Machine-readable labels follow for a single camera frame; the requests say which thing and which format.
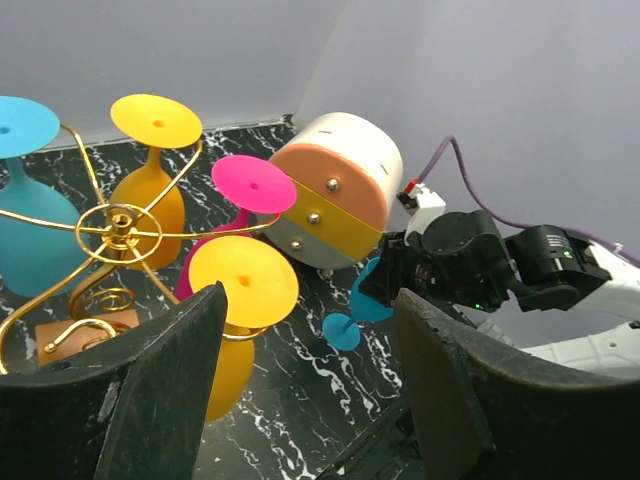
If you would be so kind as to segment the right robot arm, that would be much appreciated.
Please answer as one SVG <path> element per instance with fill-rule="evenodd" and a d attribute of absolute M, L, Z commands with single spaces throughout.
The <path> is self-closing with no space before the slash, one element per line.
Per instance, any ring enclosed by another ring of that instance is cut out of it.
<path fill-rule="evenodd" d="M 639 269 L 584 234 L 537 225 L 503 237 L 484 210 L 445 213 L 421 233 L 388 234 L 355 290 L 389 307 L 402 288 L 487 313 L 514 297 L 523 312 L 620 316 L 612 329 L 525 351 L 593 374 L 639 377 Z"/>

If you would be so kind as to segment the blue wine glass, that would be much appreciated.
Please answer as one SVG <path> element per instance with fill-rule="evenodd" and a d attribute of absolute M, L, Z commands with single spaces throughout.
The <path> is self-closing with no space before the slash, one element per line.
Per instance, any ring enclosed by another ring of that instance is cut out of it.
<path fill-rule="evenodd" d="M 350 314 L 330 313 L 322 323 L 322 332 L 326 341 L 340 351 L 352 351 L 360 343 L 360 323 L 377 323 L 393 315 L 391 307 L 384 306 L 359 291 L 361 283 L 377 266 L 379 258 L 371 259 L 354 281 L 350 297 Z"/>

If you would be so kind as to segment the yellow wine glass front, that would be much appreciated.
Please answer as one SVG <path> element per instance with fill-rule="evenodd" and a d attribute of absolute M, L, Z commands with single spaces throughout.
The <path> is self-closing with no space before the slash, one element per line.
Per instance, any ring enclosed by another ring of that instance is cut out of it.
<path fill-rule="evenodd" d="M 201 246 L 190 262 L 189 282 L 197 292 L 217 282 L 228 301 L 224 333 L 247 340 L 221 343 L 206 420 L 230 412 L 246 389 L 253 370 L 255 331 L 284 320 L 294 309 L 299 283 L 289 261 L 259 240 L 230 235 Z"/>

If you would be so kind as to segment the yellow wine glass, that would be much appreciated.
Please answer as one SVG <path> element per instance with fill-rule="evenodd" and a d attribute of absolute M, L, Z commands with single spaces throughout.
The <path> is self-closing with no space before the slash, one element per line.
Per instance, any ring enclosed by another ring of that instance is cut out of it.
<path fill-rule="evenodd" d="M 247 340 L 221 343 L 206 420 L 230 412 L 246 389 L 253 370 L 255 331 L 284 320 L 294 309 L 299 283 L 289 261 L 259 240 L 230 235 L 201 246 L 190 262 L 189 282 L 197 292 L 217 282 L 228 301 L 224 333 Z"/>
<path fill-rule="evenodd" d="M 151 214 L 165 233 L 182 234 L 186 218 L 184 200 L 177 186 L 169 186 L 172 178 L 161 166 L 160 153 L 163 149 L 179 149 L 199 140 L 203 130 L 200 118 L 175 100 L 146 93 L 116 100 L 110 115 L 121 132 L 149 148 L 144 165 L 120 181 L 111 201 L 146 207 L 167 190 Z"/>

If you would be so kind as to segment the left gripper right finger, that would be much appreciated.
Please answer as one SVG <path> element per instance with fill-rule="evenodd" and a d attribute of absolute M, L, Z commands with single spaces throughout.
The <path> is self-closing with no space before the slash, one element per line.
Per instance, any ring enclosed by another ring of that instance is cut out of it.
<path fill-rule="evenodd" d="M 409 290 L 393 322 L 429 479 L 635 479 L 639 384 L 561 366 Z"/>

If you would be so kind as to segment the pink wine glass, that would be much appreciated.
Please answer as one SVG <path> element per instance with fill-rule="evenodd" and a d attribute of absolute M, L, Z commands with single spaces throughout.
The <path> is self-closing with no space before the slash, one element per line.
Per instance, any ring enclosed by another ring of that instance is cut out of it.
<path fill-rule="evenodd" d="M 238 208 L 234 220 L 206 231 L 190 248 L 174 289 L 179 301 L 193 294 L 189 267 L 195 253 L 219 233 L 255 238 L 249 232 L 251 214 L 270 215 L 271 223 L 290 209 L 297 199 L 293 180 L 274 163 L 250 155 L 230 155 L 217 160 L 211 168 L 211 180 L 217 191 Z"/>

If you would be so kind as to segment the yellow wine glass back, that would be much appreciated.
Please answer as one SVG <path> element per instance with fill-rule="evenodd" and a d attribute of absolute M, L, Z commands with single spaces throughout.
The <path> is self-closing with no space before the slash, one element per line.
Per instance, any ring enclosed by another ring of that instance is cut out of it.
<path fill-rule="evenodd" d="M 199 140 L 203 130 L 200 118 L 175 100 L 146 93 L 116 100 L 110 115 L 121 132 L 149 148 L 144 165 L 120 181 L 111 201 L 146 207 L 167 190 L 151 214 L 165 233 L 182 234 L 186 218 L 184 200 L 177 186 L 169 186 L 172 178 L 161 166 L 160 153 L 163 149 L 179 149 Z"/>

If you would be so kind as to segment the teal wine glass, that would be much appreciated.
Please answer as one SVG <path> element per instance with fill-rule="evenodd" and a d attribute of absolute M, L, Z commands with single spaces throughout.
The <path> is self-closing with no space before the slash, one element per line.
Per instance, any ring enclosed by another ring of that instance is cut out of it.
<path fill-rule="evenodd" d="M 60 224 L 77 223 L 76 207 L 23 168 L 22 158 L 48 145 L 59 130 L 60 121 L 48 107 L 21 97 L 1 98 L 1 159 L 9 172 L 1 189 L 3 210 Z M 70 231 L 1 218 L 1 277 L 16 295 L 40 295 L 86 259 Z"/>

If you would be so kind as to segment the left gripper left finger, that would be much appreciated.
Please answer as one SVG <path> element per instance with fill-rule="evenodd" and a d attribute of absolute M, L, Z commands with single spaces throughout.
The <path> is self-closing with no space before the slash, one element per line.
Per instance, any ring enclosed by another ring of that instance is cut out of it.
<path fill-rule="evenodd" d="M 2 376 L 2 478 L 191 478 L 227 306 L 216 283 L 84 353 Z"/>

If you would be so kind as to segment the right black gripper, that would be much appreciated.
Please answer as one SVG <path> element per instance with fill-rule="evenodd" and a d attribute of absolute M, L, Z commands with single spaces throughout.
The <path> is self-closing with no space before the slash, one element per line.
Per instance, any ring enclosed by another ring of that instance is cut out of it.
<path fill-rule="evenodd" d="M 423 253 L 422 235 L 412 231 L 388 232 L 383 235 L 377 264 L 369 269 L 358 291 L 385 306 L 392 307 L 399 290 L 411 283 L 410 270 Z"/>

